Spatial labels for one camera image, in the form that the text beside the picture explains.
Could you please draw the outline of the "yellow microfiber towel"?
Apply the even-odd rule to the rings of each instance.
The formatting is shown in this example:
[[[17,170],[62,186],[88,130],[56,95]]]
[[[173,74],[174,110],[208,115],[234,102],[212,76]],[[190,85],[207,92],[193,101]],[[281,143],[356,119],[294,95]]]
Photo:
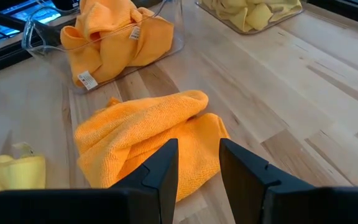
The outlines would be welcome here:
[[[201,0],[218,18],[229,21],[241,32],[262,30],[273,16],[264,0]]]
[[[34,152],[26,142],[12,145],[20,151],[17,159],[7,154],[0,155],[0,191],[44,189],[46,183],[46,161]]]
[[[261,5],[260,15],[268,22],[275,22],[303,10],[300,0],[248,0]]]

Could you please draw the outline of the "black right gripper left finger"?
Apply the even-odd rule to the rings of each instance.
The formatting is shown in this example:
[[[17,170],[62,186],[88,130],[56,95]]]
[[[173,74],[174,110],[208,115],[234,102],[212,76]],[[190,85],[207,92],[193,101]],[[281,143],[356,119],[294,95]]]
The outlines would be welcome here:
[[[107,189],[5,190],[0,224],[172,224],[178,141]]]

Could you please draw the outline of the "orange microfiber towel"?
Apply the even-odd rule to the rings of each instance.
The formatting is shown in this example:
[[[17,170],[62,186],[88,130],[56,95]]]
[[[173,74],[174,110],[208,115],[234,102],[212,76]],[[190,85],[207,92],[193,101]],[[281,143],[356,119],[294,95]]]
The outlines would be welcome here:
[[[79,7],[75,28],[87,41],[97,40],[101,33],[115,32],[155,14],[145,7],[136,7],[131,0],[80,0]]]
[[[60,39],[68,49],[72,80],[83,86],[78,75],[89,72],[97,83],[116,78],[126,67],[148,65],[170,51],[173,41],[173,24],[150,21],[116,35],[107,35],[89,43],[73,26],[62,29]]]
[[[108,188],[157,152],[178,141],[180,201],[219,170],[219,142],[228,138],[222,119],[205,113],[208,96],[188,90],[167,96],[120,102],[111,98],[75,131],[77,163],[93,188]]]

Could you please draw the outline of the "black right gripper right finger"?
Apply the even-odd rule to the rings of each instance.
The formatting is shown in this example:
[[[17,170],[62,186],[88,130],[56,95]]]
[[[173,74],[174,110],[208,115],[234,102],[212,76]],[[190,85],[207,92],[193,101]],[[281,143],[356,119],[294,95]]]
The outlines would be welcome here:
[[[315,187],[230,139],[219,162],[236,224],[358,224],[358,187]]]

